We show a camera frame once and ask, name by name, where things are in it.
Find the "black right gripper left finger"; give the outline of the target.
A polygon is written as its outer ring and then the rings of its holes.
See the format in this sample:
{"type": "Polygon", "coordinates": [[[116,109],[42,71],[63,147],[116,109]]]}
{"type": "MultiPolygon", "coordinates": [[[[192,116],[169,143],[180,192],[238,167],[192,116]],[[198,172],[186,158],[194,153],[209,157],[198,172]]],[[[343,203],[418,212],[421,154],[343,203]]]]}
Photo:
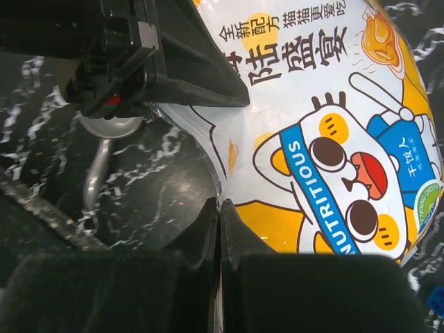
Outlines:
{"type": "Polygon", "coordinates": [[[216,201],[160,250],[55,250],[23,258],[1,298],[2,332],[211,332],[216,201]]]}

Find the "pet food bag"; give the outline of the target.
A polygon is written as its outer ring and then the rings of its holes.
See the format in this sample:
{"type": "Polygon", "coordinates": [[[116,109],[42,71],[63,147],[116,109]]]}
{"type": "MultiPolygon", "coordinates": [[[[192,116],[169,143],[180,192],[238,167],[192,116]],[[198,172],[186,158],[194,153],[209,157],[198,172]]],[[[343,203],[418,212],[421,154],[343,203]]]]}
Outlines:
{"type": "Polygon", "coordinates": [[[221,200],[273,250],[415,253],[443,195],[432,111],[378,1],[195,1],[244,108],[162,104],[205,150],[221,200]]]}

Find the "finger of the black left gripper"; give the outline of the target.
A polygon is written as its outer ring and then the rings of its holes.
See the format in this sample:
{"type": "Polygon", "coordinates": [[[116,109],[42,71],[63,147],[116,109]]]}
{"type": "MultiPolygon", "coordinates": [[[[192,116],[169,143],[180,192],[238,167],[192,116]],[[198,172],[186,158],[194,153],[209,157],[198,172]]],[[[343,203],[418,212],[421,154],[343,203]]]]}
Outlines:
{"type": "Polygon", "coordinates": [[[193,1],[146,1],[160,49],[146,68],[146,99],[192,106],[247,106],[248,89],[218,48],[193,1]]]}

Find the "metal food scoop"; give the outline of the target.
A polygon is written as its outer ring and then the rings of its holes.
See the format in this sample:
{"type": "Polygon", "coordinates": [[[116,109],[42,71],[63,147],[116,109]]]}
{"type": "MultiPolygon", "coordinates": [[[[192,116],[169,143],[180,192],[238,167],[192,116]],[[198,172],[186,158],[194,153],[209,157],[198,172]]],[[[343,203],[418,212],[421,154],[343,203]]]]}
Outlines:
{"type": "Polygon", "coordinates": [[[87,210],[93,210],[97,202],[101,185],[108,172],[114,141],[135,133],[142,122],[142,117],[112,119],[80,117],[83,127],[100,139],[83,187],[83,203],[87,210]]]}

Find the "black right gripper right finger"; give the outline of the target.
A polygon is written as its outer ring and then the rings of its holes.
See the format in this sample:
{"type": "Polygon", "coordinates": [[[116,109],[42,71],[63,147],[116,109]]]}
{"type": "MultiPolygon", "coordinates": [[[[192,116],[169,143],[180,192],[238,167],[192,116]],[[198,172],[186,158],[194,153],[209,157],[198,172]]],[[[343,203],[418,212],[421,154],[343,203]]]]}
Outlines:
{"type": "Polygon", "coordinates": [[[226,332],[424,332],[407,274],[377,255],[277,253],[220,212],[226,332]]]}

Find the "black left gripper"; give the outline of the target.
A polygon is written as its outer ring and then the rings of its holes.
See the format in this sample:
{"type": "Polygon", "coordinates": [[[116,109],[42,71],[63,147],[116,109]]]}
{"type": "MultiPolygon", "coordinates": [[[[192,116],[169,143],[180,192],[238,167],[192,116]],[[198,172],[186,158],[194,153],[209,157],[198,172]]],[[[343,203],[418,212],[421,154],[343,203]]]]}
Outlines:
{"type": "Polygon", "coordinates": [[[85,117],[137,116],[159,49],[143,1],[1,2],[1,50],[61,59],[60,91],[85,117]]]}

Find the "blue white toy block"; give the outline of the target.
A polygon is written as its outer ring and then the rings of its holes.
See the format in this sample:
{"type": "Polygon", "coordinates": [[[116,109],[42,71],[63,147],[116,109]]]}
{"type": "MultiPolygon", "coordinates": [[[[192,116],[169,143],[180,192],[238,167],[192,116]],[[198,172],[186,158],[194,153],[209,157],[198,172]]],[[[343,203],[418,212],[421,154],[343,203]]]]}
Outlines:
{"type": "Polygon", "coordinates": [[[443,317],[444,314],[444,287],[435,286],[427,298],[427,306],[443,317]]]}

